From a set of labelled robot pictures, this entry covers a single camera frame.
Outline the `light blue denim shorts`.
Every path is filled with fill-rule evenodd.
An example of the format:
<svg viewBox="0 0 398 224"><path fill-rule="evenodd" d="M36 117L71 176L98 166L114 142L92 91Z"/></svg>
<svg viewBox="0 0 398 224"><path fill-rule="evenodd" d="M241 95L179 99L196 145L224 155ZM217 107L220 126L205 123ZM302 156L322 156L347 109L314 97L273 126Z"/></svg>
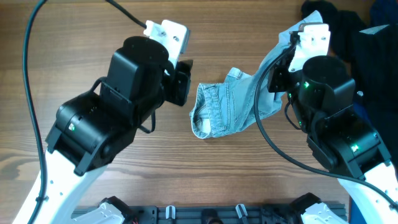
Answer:
<svg viewBox="0 0 398 224"><path fill-rule="evenodd" d="M288 47L289 32L300 24L322 22L318 10L279 34L277 45L269 51L253 75L233 67L223 83L200 83L195 106L189 116L194 135L200 139L218 138L244 131L255 121L254 94L261 74Z"/></svg>

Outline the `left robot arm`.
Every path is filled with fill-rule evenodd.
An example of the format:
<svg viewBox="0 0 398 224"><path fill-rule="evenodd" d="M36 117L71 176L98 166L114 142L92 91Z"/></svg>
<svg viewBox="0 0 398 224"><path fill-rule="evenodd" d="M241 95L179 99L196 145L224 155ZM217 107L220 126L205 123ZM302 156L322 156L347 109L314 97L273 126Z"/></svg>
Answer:
<svg viewBox="0 0 398 224"><path fill-rule="evenodd" d="M72 213L117 154L132 144L163 103L186 103L193 62L187 38L129 37L108 74L62 104L42 151L44 167L16 223L71 223Z"/></svg>

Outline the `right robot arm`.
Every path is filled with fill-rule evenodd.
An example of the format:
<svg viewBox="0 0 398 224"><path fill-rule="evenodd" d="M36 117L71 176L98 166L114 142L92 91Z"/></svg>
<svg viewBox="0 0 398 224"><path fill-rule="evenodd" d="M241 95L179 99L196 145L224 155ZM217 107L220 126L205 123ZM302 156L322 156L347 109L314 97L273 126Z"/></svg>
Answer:
<svg viewBox="0 0 398 224"><path fill-rule="evenodd" d="M397 223L397 177L379 133L353 106L355 81L337 58L316 56L289 70L284 52L271 64L268 90L286 92L313 157L349 193L367 223Z"/></svg>

